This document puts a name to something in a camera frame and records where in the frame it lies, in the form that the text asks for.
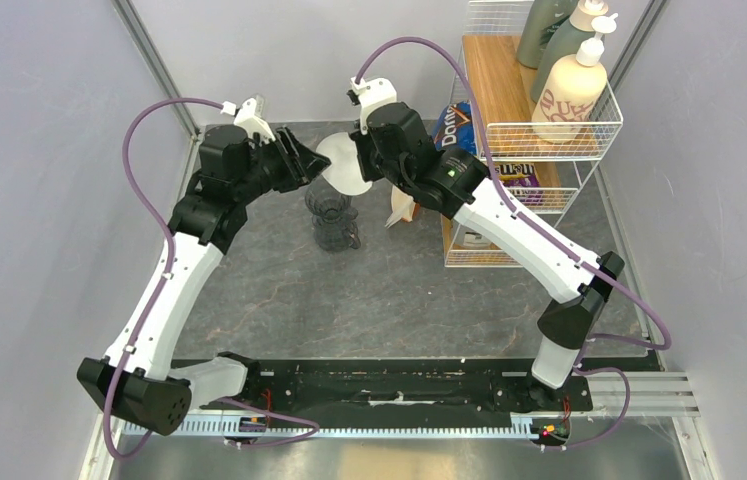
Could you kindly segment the white paper coffee filter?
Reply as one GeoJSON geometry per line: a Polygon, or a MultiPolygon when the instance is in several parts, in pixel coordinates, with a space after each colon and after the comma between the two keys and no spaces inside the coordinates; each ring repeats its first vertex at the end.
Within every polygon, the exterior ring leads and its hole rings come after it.
{"type": "Polygon", "coordinates": [[[330,160],[330,166],[321,176],[340,194],[360,196],[372,187],[372,182],[363,179],[356,145],[346,132],[327,136],[316,152],[330,160]]]}

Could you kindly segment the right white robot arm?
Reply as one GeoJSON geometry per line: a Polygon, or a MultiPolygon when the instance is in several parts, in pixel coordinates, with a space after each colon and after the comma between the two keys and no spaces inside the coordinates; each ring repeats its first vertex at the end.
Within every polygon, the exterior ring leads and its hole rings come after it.
{"type": "Polygon", "coordinates": [[[403,102],[361,109],[356,144],[366,181],[388,180],[421,207],[491,240],[527,269],[552,300],[538,320],[543,338],[526,382],[528,400],[550,409],[625,267],[615,252],[583,249],[522,205],[460,147],[436,148],[419,114],[403,102]]]}

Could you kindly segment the clear glass carafe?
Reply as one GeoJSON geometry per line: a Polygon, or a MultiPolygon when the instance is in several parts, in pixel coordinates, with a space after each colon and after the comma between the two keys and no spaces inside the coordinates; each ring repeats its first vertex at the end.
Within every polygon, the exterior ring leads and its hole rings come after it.
{"type": "Polygon", "coordinates": [[[313,216],[312,224],[315,243],[324,251],[336,253],[361,247],[358,226],[353,218],[328,220],[313,216]]]}

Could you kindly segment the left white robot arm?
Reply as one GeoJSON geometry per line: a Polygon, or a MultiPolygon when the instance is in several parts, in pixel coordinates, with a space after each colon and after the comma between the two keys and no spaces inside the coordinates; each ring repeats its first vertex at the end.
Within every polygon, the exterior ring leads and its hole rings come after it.
{"type": "Polygon", "coordinates": [[[270,192],[309,185],[331,162],[286,128],[268,139],[226,125],[210,129],[199,167],[163,225],[165,245],[135,312],[99,360],[86,358],[77,379],[113,417],[170,435],[187,413],[227,397],[239,408],[263,393],[255,361],[221,353],[175,368],[172,356],[195,301],[247,221],[247,206],[270,192]]]}

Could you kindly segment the dark transparent coffee dripper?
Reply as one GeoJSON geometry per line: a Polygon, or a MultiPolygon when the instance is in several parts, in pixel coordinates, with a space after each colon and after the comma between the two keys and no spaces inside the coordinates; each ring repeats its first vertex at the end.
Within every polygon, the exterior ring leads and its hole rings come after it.
{"type": "Polygon", "coordinates": [[[305,204],[315,227],[338,226],[357,219],[352,197],[340,193],[328,182],[318,179],[305,192],[305,204]]]}

